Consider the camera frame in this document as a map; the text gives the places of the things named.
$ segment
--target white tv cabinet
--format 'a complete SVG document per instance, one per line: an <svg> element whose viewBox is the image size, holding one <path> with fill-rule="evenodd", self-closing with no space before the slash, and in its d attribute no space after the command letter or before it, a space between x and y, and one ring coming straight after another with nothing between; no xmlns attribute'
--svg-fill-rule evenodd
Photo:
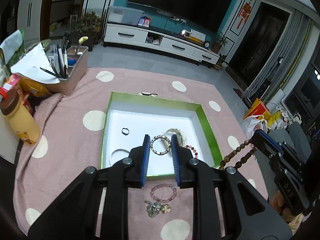
<svg viewBox="0 0 320 240"><path fill-rule="evenodd" d="M148 33L159 39L158 45L146 42ZM104 46L107 45L107 42L155 49L196 60L197 62L206 61L216 64L219 59L216 53L192 42L138 26L107 23Z"/></svg>

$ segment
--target silver screw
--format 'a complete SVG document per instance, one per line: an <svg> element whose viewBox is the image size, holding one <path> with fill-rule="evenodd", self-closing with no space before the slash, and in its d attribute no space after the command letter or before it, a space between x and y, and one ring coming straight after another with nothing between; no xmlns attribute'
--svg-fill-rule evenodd
<svg viewBox="0 0 320 240"><path fill-rule="evenodd" d="M228 167L227 168L227 173L229 174L235 174L236 173L236 169L234 167Z"/></svg>
<svg viewBox="0 0 320 240"><path fill-rule="evenodd" d="M129 164L132 163L132 159L131 159L131 158L124 158L124 159L122 160L122 162L123 162L124 164L129 165Z"/></svg>
<svg viewBox="0 0 320 240"><path fill-rule="evenodd" d="M189 163L191 165L198 165L199 164L199 160L196 159L196 158L192 158L192 159L189 160Z"/></svg>
<svg viewBox="0 0 320 240"><path fill-rule="evenodd" d="M88 173L88 174L94 173L95 170L96 170L95 167L92 167L92 166L89 166L89 167L85 168L85 172Z"/></svg>

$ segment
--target pink beaded bracelet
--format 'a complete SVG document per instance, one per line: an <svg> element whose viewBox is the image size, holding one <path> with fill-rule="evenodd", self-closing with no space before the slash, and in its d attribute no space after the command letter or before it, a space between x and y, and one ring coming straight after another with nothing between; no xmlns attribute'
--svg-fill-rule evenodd
<svg viewBox="0 0 320 240"><path fill-rule="evenodd" d="M156 197L155 196L155 191L156 191L156 189L161 188L161 187L169 187L169 188L171 188L172 191L173 191L172 196L167 198L167 199L161 199L161 198ZM159 185L154 186L150 191L150 195L151 195L151 198L154 199L157 202L168 203L168 202L170 202L171 200L173 200L177 196L177 189L172 184L163 183L163 184L159 184Z"/></svg>
<svg viewBox="0 0 320 240"><path fill-rule="evenodd" d="M198 158L197 150L194 147L192 147L191 145L186 145L186 148L192 150L195 153L195 158Z"/></svg>

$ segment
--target teal wall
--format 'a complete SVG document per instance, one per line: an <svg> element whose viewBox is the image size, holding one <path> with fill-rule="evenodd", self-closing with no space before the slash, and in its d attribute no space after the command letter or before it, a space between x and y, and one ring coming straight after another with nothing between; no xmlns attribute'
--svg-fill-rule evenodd
<svg viewBox="0 0 320 240"><path fill-rule="evenodd" d="M234 6L236 5L236 1L237 0L231 1L231 4L226 12L226 15L220 25L219 31L221 31L223 29L224 25L226 24ZM152 18L151 25L156 26L158 28L164 29L164 27L165 27L166 30L177 33L177 32L180 32L184 26L184 24L180 24L180 22L177 23L171 19L168 19L168 23L166 25L167 16L158 14L157 10L154 8L150 8L150 7L142 6L142 5L137 5L137 4L130 4L130 3L128 3L128 0L115 0L114 6L124 6L124 7L131 7L131 8L143 10L147 16ZM185 29L186 30L194 29L194 30L197 30L201 33L204 33L204 34L206 34L206 40L209 40L209 41L212 41L214 34L215 34L214 32L208 30L207 28L204 28L204 27L200 26L199 24L196 24L191 21L188 21L186 23Z"/></svg>

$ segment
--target drawer handle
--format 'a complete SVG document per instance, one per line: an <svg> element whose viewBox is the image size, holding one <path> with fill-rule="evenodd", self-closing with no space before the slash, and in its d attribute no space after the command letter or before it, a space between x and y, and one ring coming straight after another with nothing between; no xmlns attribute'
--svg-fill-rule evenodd
<svg viewBox="0 0 320 240"><path fill-rule="evenodd" d="M176 45L172 45L172 47L174 47L174 48L177 48L177 49L182 49L182 50L185 50L185 48L182 48L182 47L178 47L178 46L176 46Z"/></svg>
<svg viewBox="0 0 320 240"><path fill-rule="evenodd" d="M202 55L202 57L204 57L204 58L207 58L207 59L212 59L212 58L210 58L210 57L207 57L207 56L205 56L205 55Z"/></svg>
<svg viewBox="0 0 320 240"><path fill-rule="evenodd" d="M134 37L134 34L118 33L118 35L123 35L123 36L128 36L128 37Z"/></svg>

